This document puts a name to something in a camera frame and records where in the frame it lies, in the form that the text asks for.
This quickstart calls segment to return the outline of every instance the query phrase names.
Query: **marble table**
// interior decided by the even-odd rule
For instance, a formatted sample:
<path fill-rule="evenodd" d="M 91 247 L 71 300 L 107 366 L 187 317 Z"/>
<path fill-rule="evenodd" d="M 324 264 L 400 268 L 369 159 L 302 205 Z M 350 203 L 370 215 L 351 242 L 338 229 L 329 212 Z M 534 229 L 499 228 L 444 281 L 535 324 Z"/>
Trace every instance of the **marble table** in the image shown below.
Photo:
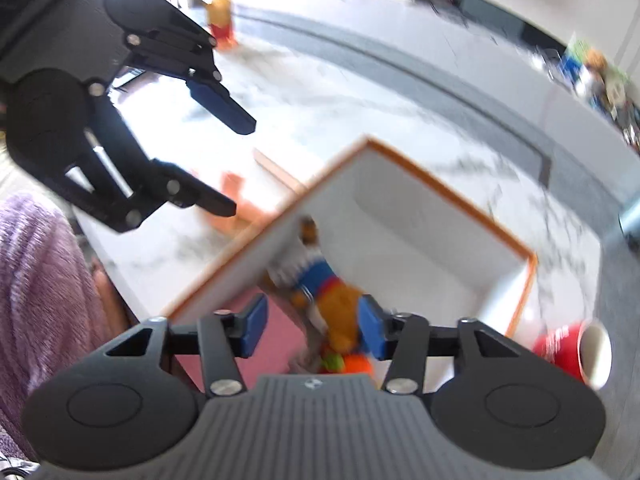
<path fill-rule="evenodd" d="M 276 210 L 290 190 L 260 168 L 254 149 L 305 182 L 363 134 L 377 137 L 487 211 L 538 254 L 539 267 L 516 339 L 593 315 L 600 241 L 571 211 L 503 156 L 435 113 L 328 62 L 249 37 L 216 54 L 231 95 L 257 119 L 236 136 L 192 101 L 183 82 L 161 76 L 118 100 L 150 156 L 198 173 L 246 178 L 245 196 Z M 206 276 L 228 240 L 196 208 L 163 206 L 119 235 L 79 213 L 116 288 L 143 319 L 167 315 Z"/>

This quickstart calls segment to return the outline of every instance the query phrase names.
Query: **white box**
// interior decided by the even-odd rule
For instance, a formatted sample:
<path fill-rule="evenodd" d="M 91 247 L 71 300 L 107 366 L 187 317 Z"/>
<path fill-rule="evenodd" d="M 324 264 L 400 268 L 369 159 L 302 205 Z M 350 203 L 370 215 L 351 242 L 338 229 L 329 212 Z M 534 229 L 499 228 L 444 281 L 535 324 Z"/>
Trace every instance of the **white box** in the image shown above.
<path fill-rule="evenodd" d="M 305 215 L 316 221 L 322 252 L 338 277 L 384 309 L 413 312 L 441 326 L 475 317 L 513 334 L 536 255 L 434 176 L 370 139 L 332 164 L 276 218 L 237 238 L 222 264 L 170 317 L 193 322 L 255 285 L 299 235 Z M 385 369 L 376 367 L 381 376 Z M 430 365 L 427 387 L 439 386 L 447 370 L 447 363 Z"/>

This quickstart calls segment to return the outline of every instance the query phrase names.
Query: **paper cup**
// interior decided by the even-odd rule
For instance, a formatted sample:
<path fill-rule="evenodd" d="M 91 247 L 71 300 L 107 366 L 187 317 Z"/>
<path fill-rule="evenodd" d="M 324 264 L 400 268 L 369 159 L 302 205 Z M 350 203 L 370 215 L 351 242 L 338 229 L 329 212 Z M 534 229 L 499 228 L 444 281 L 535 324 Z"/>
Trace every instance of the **paper cup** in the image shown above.
<path fill-rule="evenodd" d="M 611 340 L 604 325 L 595 319 L 541 336 L 532 351 L 594 390 L 601 389 L 609 379 Z"/>

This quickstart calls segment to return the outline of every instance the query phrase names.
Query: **gray floor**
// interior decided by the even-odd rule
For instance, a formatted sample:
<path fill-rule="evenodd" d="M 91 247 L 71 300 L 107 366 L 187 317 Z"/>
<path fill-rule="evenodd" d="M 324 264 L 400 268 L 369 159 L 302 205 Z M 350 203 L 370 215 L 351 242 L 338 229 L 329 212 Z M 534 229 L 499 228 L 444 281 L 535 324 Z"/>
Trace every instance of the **gray floor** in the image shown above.
<path fill-rule="evenodd" d="M 343 66 L 440 113 L 538 179 L 596 231 L 603 249 L 596 314 L 612 338 L 613 367 L 602 390 L 607 428 L 594 460 L 614 479 L 640 477 L 640 263 L 622 239 L 620 204 L 548 137 L 526 125 L 515 133 L 472 105 L 461 108 L 459 99 L 431 85 L 420 67 L 408 70 L 411 60 L 399 60 L 398 53 L 381 57 L 378 45 L 371 54 L 369 46 L 354 45 L 353 38 L 345 40 L 334 30 L 309 34 L 250 18 L 238 18 L 236 27 Z"/>

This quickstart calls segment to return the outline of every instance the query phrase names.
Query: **purple fleece fabric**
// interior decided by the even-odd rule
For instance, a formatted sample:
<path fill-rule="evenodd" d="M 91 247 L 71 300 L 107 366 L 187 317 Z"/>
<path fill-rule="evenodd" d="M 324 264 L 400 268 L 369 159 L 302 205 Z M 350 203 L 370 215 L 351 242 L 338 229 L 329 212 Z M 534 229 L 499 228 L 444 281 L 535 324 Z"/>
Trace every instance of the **purple fleece fabric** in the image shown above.
<path fill-rule="evenodd" d="M 36 460 L 20 431 L 27 396 L 109 339 L 107 321 L 65 216 L 16 194 L 0 203 L 0 450 Z"/>

